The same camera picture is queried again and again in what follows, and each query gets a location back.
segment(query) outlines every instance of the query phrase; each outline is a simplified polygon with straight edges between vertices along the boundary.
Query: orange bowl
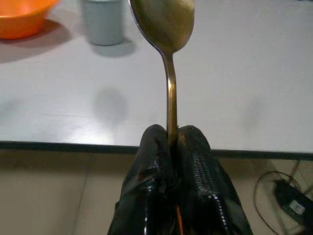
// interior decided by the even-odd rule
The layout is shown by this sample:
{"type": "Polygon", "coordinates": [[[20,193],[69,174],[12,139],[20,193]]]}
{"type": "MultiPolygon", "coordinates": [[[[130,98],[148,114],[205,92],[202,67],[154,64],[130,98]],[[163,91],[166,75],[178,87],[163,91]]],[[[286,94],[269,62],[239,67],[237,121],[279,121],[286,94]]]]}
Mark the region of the orange bowl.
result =
{"type": "Polygon", "coordinates": [[[0,0],[0,38],[19,39],[39,32],[59,0],[0,0]]]}

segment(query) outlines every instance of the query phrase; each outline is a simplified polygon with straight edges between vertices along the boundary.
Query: black cable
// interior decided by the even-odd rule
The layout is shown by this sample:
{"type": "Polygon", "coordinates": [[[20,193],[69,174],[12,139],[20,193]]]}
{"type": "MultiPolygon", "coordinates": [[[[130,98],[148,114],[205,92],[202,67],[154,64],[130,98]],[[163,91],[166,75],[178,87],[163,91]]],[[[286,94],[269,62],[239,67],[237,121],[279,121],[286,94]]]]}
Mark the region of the black cable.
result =
{"type": "Polygon", "coordinates": [[[259,209],[258,209],[258,207],[257,207],[257,205],[256,205],[256,192],[257,192],[257,189],[258,189],[258,186],[259,186],[260,181],[261,181],[265,176],[270,175],[270,174],[273,174],[273,173],[278,173],[278,174],[282,174],[282,175],[285,175],[285,176],[289,177],[291,181],[293,181],[294,183],[297,184],[298,190],[300,190],[300,185],[299,185],[299,183],[298,183],[292,176],[290,176],[290,175],[288,175],[288,174],[286,174],[286,173],[283,173],[283,172],[281,172],[281,171],[277,171],[277,170],[272,170],[272,171],[268,171],[268,172],[264,173],[263,175],[261,175],[261,176],[258,178],[257,182],[255,183],[254,191],[253,191],[253,205],[254,205],[254,208],[255,208],[256,212],[258,213],[260,219],[266,224],[266,226],[268,226],[268,228],[271,229],[274,234],[279,235],[279,234],[268,224],[268,222],[266,222],[266,220],[263,218],[263,216],[262,216],[261,213],[259,212],[259,209]]]}

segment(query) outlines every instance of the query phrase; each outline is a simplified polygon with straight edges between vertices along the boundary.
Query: spoon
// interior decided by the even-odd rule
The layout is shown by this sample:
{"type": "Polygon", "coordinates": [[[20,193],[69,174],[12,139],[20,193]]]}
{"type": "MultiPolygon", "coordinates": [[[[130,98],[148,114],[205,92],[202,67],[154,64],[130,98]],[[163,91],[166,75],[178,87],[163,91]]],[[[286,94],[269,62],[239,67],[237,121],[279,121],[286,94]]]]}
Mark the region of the spoon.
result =
{"type": "Polygon", "coordinates": [[[134,20],[162,56],[167,85],[167,133],[171,153],[177,145],[176,75],[173,54],[188,42],[195,15],[194,0],[129,0],[134,20]]]}

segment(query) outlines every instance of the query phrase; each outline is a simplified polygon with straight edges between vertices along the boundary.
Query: white table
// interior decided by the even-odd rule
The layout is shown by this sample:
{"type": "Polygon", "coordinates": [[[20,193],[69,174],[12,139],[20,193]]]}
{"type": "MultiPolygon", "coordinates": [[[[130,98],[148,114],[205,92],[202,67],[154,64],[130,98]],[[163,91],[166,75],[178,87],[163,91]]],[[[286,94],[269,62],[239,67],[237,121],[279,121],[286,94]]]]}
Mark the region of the white table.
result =
{"type": "MultiPolygon", "coordinates": [[[[138,146],[165,125],[165,72],[128,6],[125,42],[90,45],[77,1],[47,30],[0,42],[0,141],[138,146]]],[[[212,148],[313,151],[313,3],[196,0],[195,29],[175,54],[179,125],[212,148]]]]}

